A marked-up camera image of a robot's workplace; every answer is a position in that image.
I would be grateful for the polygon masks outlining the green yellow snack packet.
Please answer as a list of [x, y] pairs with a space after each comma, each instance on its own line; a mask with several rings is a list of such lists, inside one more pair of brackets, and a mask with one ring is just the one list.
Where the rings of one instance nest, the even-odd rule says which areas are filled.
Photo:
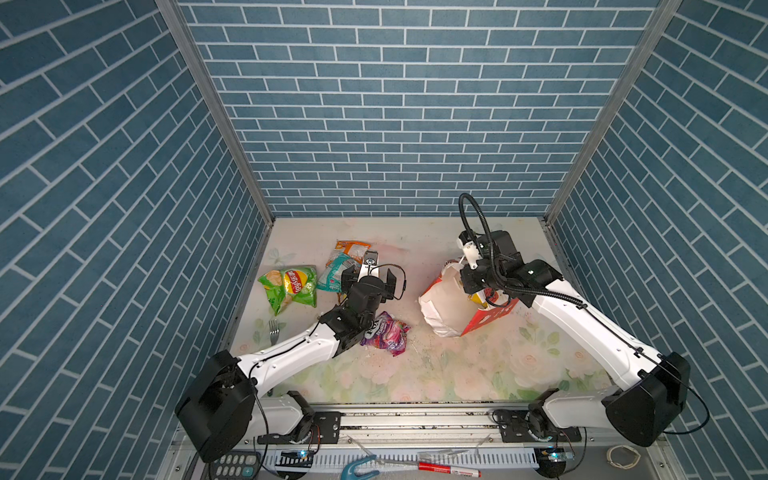
[[371, 248], [371, 245], [357, 240], [338, 240], [331, 253], [331, 258], [335, 259], [340, 255], [346, 255], [357, 263], [361, 263], [365, 254]]

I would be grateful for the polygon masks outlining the red white paper bag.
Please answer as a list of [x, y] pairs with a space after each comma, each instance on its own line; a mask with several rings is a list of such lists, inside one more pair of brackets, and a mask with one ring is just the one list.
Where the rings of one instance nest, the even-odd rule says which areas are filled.
[[519, 302], [490, 288], [464, 292], [460, 278], [464, 260], [449, 260], [418, 298], [424, 320], [439, 337], [461, 337], [508, 315]]

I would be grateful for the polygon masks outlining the purple berries candy bag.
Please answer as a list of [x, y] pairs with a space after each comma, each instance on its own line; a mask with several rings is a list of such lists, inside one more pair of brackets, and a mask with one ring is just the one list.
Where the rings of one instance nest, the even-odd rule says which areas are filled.
[[409, 331], [409, 325], [394, 319], [384, 311], [375, 318], [373, 326], [364, 333], [360, 345], [386, 350], [396, 357], [405, 352]]

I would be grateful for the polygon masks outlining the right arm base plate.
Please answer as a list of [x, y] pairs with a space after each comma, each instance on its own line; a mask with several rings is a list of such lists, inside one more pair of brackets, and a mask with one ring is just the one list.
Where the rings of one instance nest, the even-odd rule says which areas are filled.
[[542, 413], [526, 409], [495, 409], [491, 412], [490, 419], [497, 425], [504, 443], [576, 443], [582, 440], [579, 428], [559, 429]]

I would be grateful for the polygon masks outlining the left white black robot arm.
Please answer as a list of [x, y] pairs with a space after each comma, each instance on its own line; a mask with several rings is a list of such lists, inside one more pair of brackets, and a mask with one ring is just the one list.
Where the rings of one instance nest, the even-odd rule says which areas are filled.
[[240, 357], [222, 350], [210, 357], [182, 394], [175, 415], [200, 459], [211, 463], [246, 436], [253, 413], [272, 426], [261, 398], [285, 381], [358, 345], [372, 330], [380, 305], [396, 298], [397, 277], [382, 266], [342, 275], [345, 299], [306, 331]]

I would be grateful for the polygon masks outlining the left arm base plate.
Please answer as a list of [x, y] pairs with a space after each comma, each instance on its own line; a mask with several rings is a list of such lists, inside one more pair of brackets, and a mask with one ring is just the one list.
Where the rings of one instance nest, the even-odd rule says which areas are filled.
[[342, 414], [339, 411], [305, 414], [300, 417], [292, 430], [284, 434], [270, 430], [268, 435], [259, 436], [257, 443], [261, 445], [301, 445], [311, 442], [319, 442], [320, 445], [337, 444], [341, 419]]

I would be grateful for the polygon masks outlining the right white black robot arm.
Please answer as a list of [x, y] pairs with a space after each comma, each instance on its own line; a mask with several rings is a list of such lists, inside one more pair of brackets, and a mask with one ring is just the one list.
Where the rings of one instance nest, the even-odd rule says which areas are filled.
[[528, 406], [530, 434], [548, 441], [569, 428], [611, 428], [648, 447], [686, 407], [690, 365], [679, 354], [661, 354], [583, 299], [543, 260], [524, 262], [505, 231], [458, 237], [466, 293], [504, 293], [555, 323], [607, 372], [612, 386], [591, 392], [552, 388]]

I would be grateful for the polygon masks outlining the teal candy bag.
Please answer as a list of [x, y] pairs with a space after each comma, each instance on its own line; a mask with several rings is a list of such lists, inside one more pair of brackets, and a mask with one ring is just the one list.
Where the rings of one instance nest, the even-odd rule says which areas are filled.
[[317, 289], [326, 292], [340, 293], [342, 291], [342, 274], [350, 267], [358, 267], [359, 262], [346, 253], [334, 251], [325, 267], [317, 278]]

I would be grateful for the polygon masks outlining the green chips bag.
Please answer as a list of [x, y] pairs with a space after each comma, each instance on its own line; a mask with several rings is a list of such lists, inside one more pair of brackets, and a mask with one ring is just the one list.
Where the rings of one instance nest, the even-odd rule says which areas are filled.
[[275, 316], [291, 303], [315, 308], [317, 305], [317, 273], [312, 266], [290, 266], [273, 269], [258, 278]]

